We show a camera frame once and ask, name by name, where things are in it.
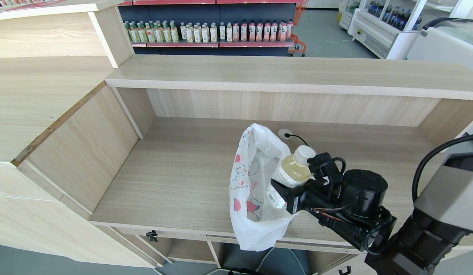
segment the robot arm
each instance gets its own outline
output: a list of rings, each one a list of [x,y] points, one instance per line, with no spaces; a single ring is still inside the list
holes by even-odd
[[[464,236],[473,233],[473,153],[449,158],[416,199],[419,176],[438,152],[472,139],[473,135],[447,142],[422,160],[413,181],[413,213],[391,238],[396,218],[382,206],[388,184],[379,174],[345,172],[345,160],[323,153],[308,159],[316,180],[297,188],[275,180],[271,184],[287,202],[288,212],[308,211],[320,225],[366,250],[365,263],[379,275],[430,275]]]

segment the white bottle cap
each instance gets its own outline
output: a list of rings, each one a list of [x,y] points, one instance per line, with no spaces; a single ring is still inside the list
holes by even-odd
[[[301,166],[308,166],[308,159],[314,158],[315,150],[309,146],[299,146],[294,152],[294,160]]]

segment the wooden countertop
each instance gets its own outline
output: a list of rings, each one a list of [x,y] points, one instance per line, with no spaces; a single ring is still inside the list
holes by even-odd
[[[195,230],[234,236],[229,217],[229,176],[236,146],[249,120],[156,119],[140,139],[95,209],[91,222],[147,230]],[[317,152],[347,161],[347,169],[375,171],[388,181],[384,205],[396,229],[412,211],[411,181],[419,161],[433,149],[415,127],[263,121],[273,132],[291,129]],[[291,151],[298,139],[285,141]],[[430,161],[421,189],[443,157]],[[306,212],[291,222],[283,240],[340,242]]]
[[[112,87],[367,94],[473,100],[473,71],[453,64],[358,58],[135,55]]]
[[[0,59],[0,160],[13,160],[112,70],[105,56]]]
[[[50,14],[93,12],[119,5],[124,0],[59,0],[0,7],[0,20]]]

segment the black cord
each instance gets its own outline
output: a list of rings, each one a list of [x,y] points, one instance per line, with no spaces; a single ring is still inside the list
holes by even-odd
[[[428,153],[418,164],[418,167],[416,168],[415,176],[413,178],[413,184],[411,186],[411,196],[413,197],[413,202],[418,198],[418,183],[420,182],[420,176],[421,173],[423,172],[423,169],[425,168],[425,165],[427,164],[430,159],[435,157],[439,152],[442,152],[443,150],[449,148],[450,146],[454,146],[455,144],[462,143],[465,141],[472,141],[473,140],[473,134],[469,136],[462,136],[459,137],[458,139],[453,139],[451,141],[447,141],[446,143],[442,144],[441,146],[438,146],[437,148],[433,149],[430,153]]]
[[[308,143],[307,143],[302,137],[298,136],[297,134],[288,134],[288,133],[285,133],[284,136],[285,136],[286,138],[290,138],[291,136],[295,136],[296,138],[301,139],[302,142],[304,142],[304,144],[305,144],[306,146],[308,146]]]

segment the white plastic bag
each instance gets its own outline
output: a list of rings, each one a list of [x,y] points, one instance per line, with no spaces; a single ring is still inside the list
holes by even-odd
[[[243,132],[229,181],[229,215],[241,250],[273,247],[293,218],[266,198],[266,188],[289,147],[270,129],[252,124]]]

